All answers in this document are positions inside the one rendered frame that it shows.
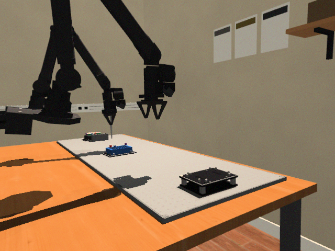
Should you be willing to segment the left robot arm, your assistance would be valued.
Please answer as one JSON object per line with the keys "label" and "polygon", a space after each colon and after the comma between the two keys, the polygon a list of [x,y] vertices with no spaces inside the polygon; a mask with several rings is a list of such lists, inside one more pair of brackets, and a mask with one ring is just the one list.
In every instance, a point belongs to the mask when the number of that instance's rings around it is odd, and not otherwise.
{"label": "left robot arm", "polygon": [[[51,30],[50,39],[44,57],[42,69],[39,74],[38,80],[36,80],[32,85],[33,90],[32,90],[32,96],[30,96],[31,101],[29,101],[29,108],[42,109],[42,106],[44,106],[45,97],[47,97],[48,95],[48,90],[52,89],[50,87],[50,84],[52,80],[52,73],[55,61],[57,58],[57,52],[55,46],[53,25],[50,26],[50,30]],[[104,92],[102,93],[103,100],[109,101],[114,99],[113,101],[110,101],[110,109],[116,109],[116,106],[120,107],[121,109],[124,109],[126,106],[126,102],[124,99],[123,89],[110,87],[110,80],[98,66],[98,64],[96,63],[96,61],[94,60],[94,58],[92,57],[92,55],[90,54],[84,43],[79,38],[78,34],[74,31],[73,26],[72,30],[73,30],[74,47],[81,56],[81,58],[84,60],[88,68],[91,70],[93,75],[97,78],[101,88],[104,90]],[[111,92],[113,92],[113,98]]]}

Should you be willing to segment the blue grid rack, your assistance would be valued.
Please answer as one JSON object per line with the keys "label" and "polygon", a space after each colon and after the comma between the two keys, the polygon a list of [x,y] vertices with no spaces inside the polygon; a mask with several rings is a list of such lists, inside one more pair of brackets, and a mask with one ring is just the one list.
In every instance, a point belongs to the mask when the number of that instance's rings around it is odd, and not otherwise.
{"label": "blue grid rack", "polygon": [[114,148],[113,149],[109,149],[109,147],[106,147],[107,154],[111,154],[111,155],[113,155],[113,153],[115,155],[117,155],[117,154],[123,154],[123,153],[130,153],[130,151],[132,151],[132,147],[131,146],[121,145],[121,146],[117,146],[116,149],[114,149]]}

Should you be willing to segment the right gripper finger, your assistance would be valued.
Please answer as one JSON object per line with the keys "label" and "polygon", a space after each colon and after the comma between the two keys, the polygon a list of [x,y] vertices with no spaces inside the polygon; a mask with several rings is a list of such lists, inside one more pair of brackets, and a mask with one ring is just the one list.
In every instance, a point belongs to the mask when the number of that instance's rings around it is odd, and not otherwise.
{"label": "right gripper finger", "polygon": [[[138,104],[138,106],[139,106],[139,108],[140,108],[140,110],[141,110],[144,118],[148,118],[148,115],[149,115],[149,112],[150,112],[150,108],[151,108],[150,101],[137,101],[137,104]],[[143,109],[142,105],[148,105],[147,106],[147,113],[146,114],[144,112],[144,109]]]}
{"label": "right gripper finger", "polygon": [[[168,101],[150,101],[151,103],[151,106],[152,106],[152,109],[153,109],[153,112],[154,112],[154,115],[155,115],[155,118],[158,120],[160,119],[160,116],[166,106]],[[160,109],[160,112],[159,112],[159,115],[157,114],[157,109],[156,109],[156,105],[162,105],[161,106],[161,109]]]}

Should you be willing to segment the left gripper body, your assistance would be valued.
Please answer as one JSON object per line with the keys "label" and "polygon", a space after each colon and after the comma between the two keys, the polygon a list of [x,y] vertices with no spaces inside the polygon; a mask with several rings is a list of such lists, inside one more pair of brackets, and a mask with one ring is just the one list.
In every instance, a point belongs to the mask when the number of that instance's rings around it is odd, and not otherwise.
{"label": "left gripper body", "polygon": [[[104,109],[102,110],[102,114],[110,114],[110,113],[117,113],[117,109],[110,109],[110,101],[103,101]],[[110,112],[108,112],[110,111]]]}

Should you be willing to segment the white perforated base plate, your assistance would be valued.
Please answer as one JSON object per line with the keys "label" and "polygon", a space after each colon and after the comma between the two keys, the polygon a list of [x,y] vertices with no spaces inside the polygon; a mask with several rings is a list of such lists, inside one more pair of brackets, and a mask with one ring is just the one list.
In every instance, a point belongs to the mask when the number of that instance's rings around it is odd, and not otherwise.
{"label": "white perforated base plate", "polygon": [[[286,176],[123,134],[108,138],[57,143],[164,224],[287,180]],[[102,154],[109,145],[125,143],[137,153],[115,157]],[[237,174],[238,185],[203,197],[180,186],[179,175],[209,167]]]}

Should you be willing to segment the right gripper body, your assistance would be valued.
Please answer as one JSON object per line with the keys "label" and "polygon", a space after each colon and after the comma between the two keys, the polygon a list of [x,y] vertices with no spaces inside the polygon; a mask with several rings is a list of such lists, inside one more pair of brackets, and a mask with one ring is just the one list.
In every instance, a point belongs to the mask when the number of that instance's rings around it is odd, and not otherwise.
{"label": "right gripper body", "polygon": [[163,99],[158,99],[158,97],[164,98],[164,94],[155,94],[155,82],[158,81],[144,81],[144,95],[139,95],[139,98],[144,98],[141,101],[163,101]]}

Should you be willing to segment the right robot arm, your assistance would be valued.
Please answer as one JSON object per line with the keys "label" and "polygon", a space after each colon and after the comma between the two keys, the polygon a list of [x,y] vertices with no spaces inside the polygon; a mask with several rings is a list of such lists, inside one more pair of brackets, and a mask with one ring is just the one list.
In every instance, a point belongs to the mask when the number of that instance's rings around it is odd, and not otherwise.
{"label": "right robot arm", "polygon": [[[144,68],[144,81],[155,82],[155,94],[172,97],[175,92],[175,67],[159,64],[161,51],[150,37],[143,31],[122,0],[100,0],[114,17],[123,31],[132,41],[140,56],[150,65]],[[59,69],[52,81],[52,91],[48,90],[42,111],[47,117],[73,118],[70,95],[68,91],[81,88],[81,76],[74,69],[75,52],[71,19],[70,0],[51,0],[55,46]]]}

